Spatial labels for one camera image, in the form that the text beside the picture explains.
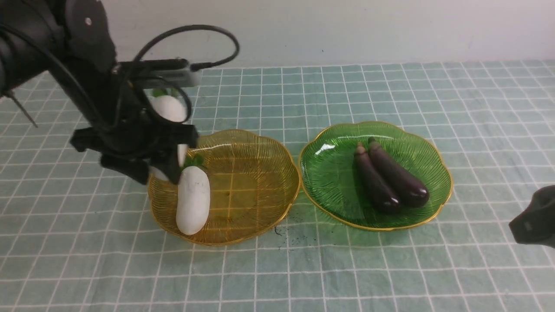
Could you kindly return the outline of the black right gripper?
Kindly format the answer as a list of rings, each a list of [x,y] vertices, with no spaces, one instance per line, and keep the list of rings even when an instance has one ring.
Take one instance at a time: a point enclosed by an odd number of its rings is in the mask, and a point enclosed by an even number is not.
[[[555,248],[555,186],[533,193],[529,205],[509,222],[517,244]]]

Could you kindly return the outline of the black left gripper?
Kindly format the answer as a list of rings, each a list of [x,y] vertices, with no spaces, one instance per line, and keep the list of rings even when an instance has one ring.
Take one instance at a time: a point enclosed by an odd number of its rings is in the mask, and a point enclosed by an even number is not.
[[[177,185],[181,176],[179,144],[196,147],[195,126],[172,122],[154,111],[121,120],[115,130],[89,127],[76,130],[70,140],[78,151],[101,153],[101,166],[146,185],[150,169],[155,178]],[[150,168],[144,160],[150,162]]]

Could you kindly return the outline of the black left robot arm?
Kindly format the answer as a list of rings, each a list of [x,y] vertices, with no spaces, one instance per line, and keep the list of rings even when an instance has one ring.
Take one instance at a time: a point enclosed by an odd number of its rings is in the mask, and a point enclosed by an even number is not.
[[[1,2],[1,95],[45,71],[89,123],[70,138],[78,152],[98,152],[101,166],[141,184],[152,169],[178,184],[179,145],[195,147],[199,134],[159,115],[144,91],[154,80],[175,82],[117,61],[101,1]]]

